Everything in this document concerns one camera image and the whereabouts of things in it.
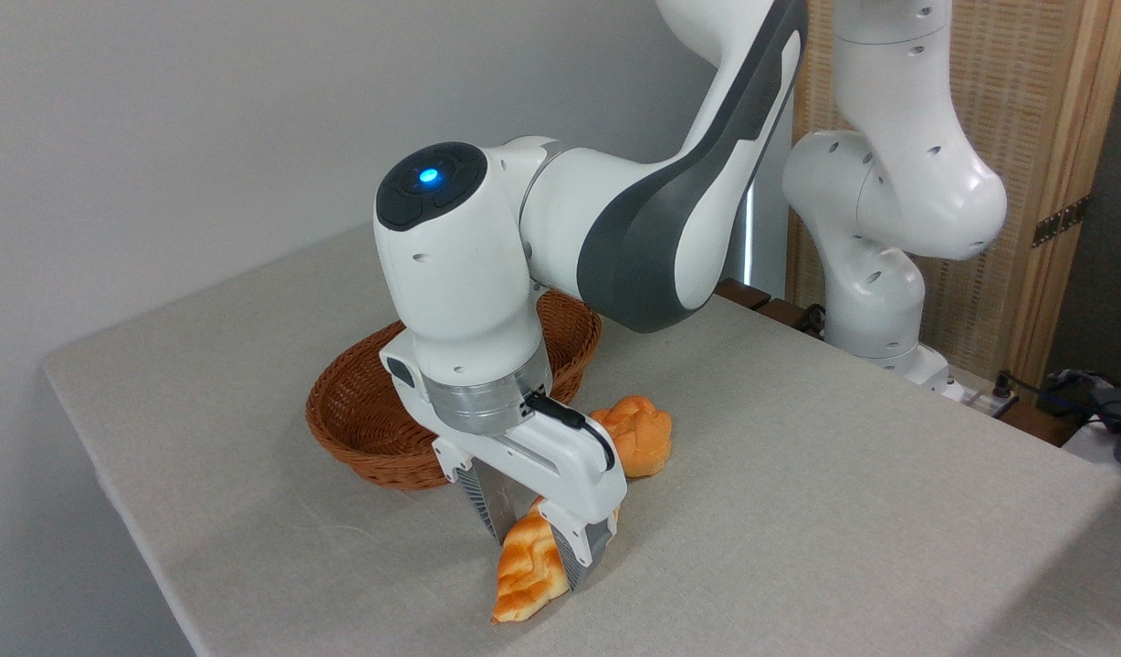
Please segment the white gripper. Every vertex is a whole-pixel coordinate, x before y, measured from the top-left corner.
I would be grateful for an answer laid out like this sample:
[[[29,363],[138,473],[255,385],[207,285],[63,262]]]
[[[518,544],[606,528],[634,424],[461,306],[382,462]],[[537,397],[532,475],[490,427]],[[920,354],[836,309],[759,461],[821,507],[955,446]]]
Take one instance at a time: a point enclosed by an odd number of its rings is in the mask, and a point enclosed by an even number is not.
[[[443,345],[402,331],[380,359],[404,408],[433,433],[444,475],[462,485],[495,542],[519,519],[511,483],[526,485],[544,496],[537,510],[569,587],[584,586],[617,534],[624,476],[605,433],[550,398],[541,333]]]

